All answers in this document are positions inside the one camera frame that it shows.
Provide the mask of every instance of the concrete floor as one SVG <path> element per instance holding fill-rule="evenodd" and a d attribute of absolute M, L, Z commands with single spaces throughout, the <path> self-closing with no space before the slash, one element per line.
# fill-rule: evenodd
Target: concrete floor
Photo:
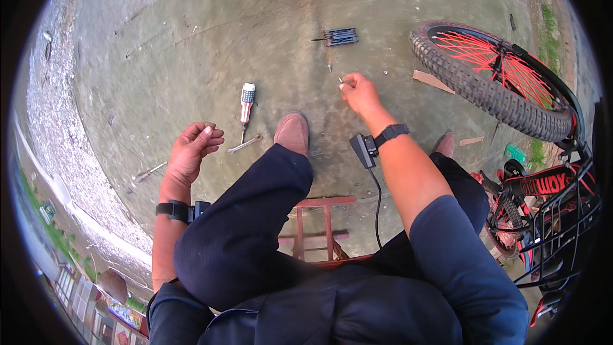
<path fill-rule="evenodd" d="M 280 117 L 300 110 L 310 124 L 315 172 L 309 197 L 355 195 L 362 202 L 333 211 L 334 227 L 350 231 L 343 247 L 351 255 L 374 251 L 376 188 L 348 144 L 366 128 L 337 88 L 337 76 L 354 70 L 374 80 L 383 104 L 410 126 L 425 150 L 448 130 L 458 139 L 485 136 L 483 143 L 457 149 L 456 159 L 469 171 L 492 173 L 503 161 L 503 147 L 524 139 L 502 126 L 490 145 L 493 118 L 459 96 L 410 79 L 414 69 L 424 67 L 407 36 L 418 22 L 445 19 L 481 27 L 530 50 L 525 0 L 143 1 L 77 0 L 74 92 L 104 173 L 149 234 L 163 170 L 141 184 L 133 176 L 167 160 L 184 127 L 210 120 L 226 131 L 226 146 L 204 160 L 193 187 L 195 200 L 213 202 L 272 145 Z M 108 5 L 101 9 L 92 3 Z M 131 14 L 126 8 L 131 4 L 144 6 Z M 129 20 L 121 22 L 117 14 L 101 18 L 103 11 L 113 18 L 109 8 L 115 7 Z M 515 32 L 509 13 L 516 19 Z M 326 48 L 310 41 L 341 26 L 356 27 L 360 42 Z M 240 140 L 238 101 L 245 81 L 257 86 L 246 138 L 261 133 L 264 139 L 230 155 L 226 149 Z M 388 196 L 382 204 L 387 205 L 380 223 L 386 241 L 402 226 Z M 313 229 L 321 230 L 315 221 Z"/>

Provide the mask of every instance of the bicycle tire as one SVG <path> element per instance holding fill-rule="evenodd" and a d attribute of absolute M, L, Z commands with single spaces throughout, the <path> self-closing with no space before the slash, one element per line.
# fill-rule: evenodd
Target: bicycle tire
<path fill-rule="evenodd" d="M 430 40 L 428 30 L 436 26 L 462 27 L 502 40 L 464 24 L 443 21 L 421 23 L 411 30 L 411 49 L 430 73 L 464 99 L 523 134 L 545 142 L 561 142 L 567 139 L 574 123 L 569 108 L 562 111 L 541 108 L 503 87 L 499 82 L 479 75 L 468 65 L 450 57 Z"/>
<path fill-rule="evenodd" d="M 491 189 L 488 189 L 488 187 L 484 187 L 484 188 L 486 189 L 487 192 L 491 193 Z M 498 198 L 498 202 L 500 202 L 500 199 L 502 199 L 502 211 L 503 213 L 506 213 L 506 215 L 511 220 L 511 224 L 513 225 L 513 228 L 517 229 L 520 226 L 523 226 L 522 216 L 520 216 L 519 212 L 517 211 L 517 206 L 515 205 L 513 200 L 511 200 L 511 198 L 508 196 L 501 196 Z M 484 228 L 486 229 L 488 236 L 490 236 L 490 239 L 492 240 L 494 247 L 496 247 L 496 249 L 498 249 L 498 251 L 504 257 L 512 259 L 519 255 L 519 247 L 517 246 L 517 242 L 519 241 L 521 234 L 515 234 L 515 245 L 513 245 L 513 248 L 507 248 L 500 241 L 500 239 L 498 239 L 497 235 L 492 233 L 492 231 L 487 226 L 487 223 L 484 225 Z"/>

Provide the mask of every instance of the concrete ground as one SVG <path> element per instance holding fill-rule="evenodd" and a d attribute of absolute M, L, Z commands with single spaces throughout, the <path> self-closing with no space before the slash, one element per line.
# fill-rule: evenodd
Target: concrete ground
<path fill-rule="evenodd" d="M 332 225 L 349 233 L 341 245 L 359 256 L 377 249 L 376 188 L 349 147 L 350 137 L 367 130 L 342 101 L 337 76 L 358 70 L 371 78 L 382 103 L 427 152 L 448 130 L 458 140 L 484 136 L 457 147 L 454 158 L 469 172 L 494 176 L 504 147 L 525 147 L 527 137 L 502 125 L 492 139 L 494 118 L 459 96 L 412 80 L 414 69 L 425 68 L 410 51 L 408 34 L 425 20 L 451 20 L 535 53 L 535 6 L 528 0 L 50 0 L 21 67 L 15 111 L 42 166 L 63 177 L 75 203 L 104 229 L 150 253 L 165 169 L 142 183 L 134 176 L 167 160 L 187 125 L 209 120 L 226 132 L 226 144 L 204 160 L 193 186 L 193 200 L 214 202 L 272 145 L 280 117 L 300 110 L 310 124 L 315 172 L 309 197 L 357 197 L 356 205 L 333 208 Z M 360 42 L 334 48 L 311 42 L 323 30 L 343 26 L 356 27 Z M 49 61 L 43 31 L 54 40 Z M 573 36 L 589 56 L 584 36 Z M 593 84 L 590 64 L 574 70 L 581 72 L 575 88 Z M 227 148 L 240 140 L 239 96 L 246 81 L 257 86 L 246 138 L 259 133 L 264 139 L 230 155 Z M 589 103 L 591 97 L 580 99 Z M 386 242 L 402 225 L 378 167 L 375 173 L 384 192 L 379 228 Z M 63 228 L 78 233 L 71 221 Z M 322 211 L 306 211 L 305 232 L 321 231 Z M 282 234 L 293 232 L 290 215 Z M 97 264 L 151 286 L 143 264 L 120 261 L 91 238 L 80 237 L 77 246 Z M 306 259 L 323 256 L 309 252 Z M 128 284 L 139 296 L 151 295 Z"/>

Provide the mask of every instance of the red spokes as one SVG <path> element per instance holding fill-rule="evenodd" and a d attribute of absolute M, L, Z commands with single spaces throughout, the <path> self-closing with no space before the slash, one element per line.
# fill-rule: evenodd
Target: red spokes
<path fill-rule="evenodd" d="M 492 80 L 505 88 L 517 90 L 526 100 L 552 109 L 554 96 L 541 75 L 510 51 L 499 52 L 498 46 L 484 38 L 456 31 L 437 32 L 432 41 L 452 58 L 466 62 L 477 72 L 491 71 Z M 494 69 L 500 56 L 500 72 Z"/>

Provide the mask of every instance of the navy trousers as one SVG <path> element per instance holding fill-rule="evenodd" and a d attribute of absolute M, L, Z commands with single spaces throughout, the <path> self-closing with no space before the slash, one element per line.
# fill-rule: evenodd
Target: navy trousers
<path fill-rule="evenodd" d="M 439 153 L 430 158 L 479 232 L 489 211 L 485 191 L 452 159 Z M 312 182 L 306 157 L 279 144 L 266 151 L 176 243 L 175 269 L 187 291 L 223 311 L 319 274 L 315 265 L 277 251 L 288 213 L 307 196 Z M 352 263 L 394 276 L 419 273 L 404 231 L 368 260 Z"/>

